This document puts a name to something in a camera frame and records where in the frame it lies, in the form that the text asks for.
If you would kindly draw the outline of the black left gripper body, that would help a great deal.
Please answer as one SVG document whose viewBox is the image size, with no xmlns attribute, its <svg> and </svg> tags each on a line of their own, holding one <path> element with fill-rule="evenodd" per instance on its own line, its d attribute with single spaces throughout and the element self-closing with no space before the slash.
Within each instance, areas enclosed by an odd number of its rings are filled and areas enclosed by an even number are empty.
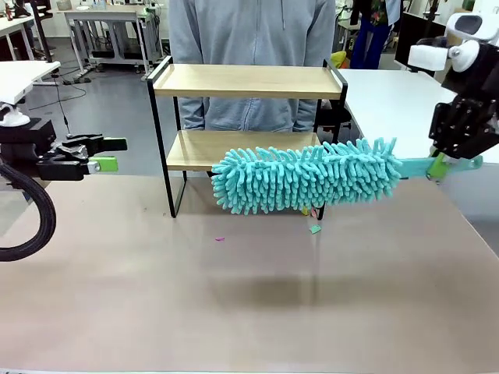
<svg viewBox="0 0 499 374">
<path fill-rule="evenodd" d="M 37 162 L 54 142 L 50 119 L 31 119 L 26 125 L 1 127 L 1 161 L 18 171 L 36 171 Z"/>
</svg>

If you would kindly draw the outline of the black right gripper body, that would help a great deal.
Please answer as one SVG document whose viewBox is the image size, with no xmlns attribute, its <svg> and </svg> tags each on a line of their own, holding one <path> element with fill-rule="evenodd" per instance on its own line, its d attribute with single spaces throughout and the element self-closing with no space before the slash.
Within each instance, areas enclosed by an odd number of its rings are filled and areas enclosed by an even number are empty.
<svg viewBox="0 0 499 374">
<path fill-rule="evenodd" d="M 465 41 L 448 49 L 451 68 L 442 87 L 465 98 L 491 106 L 498 113 L 498 47 L 482 41 Z"/>
</svg>

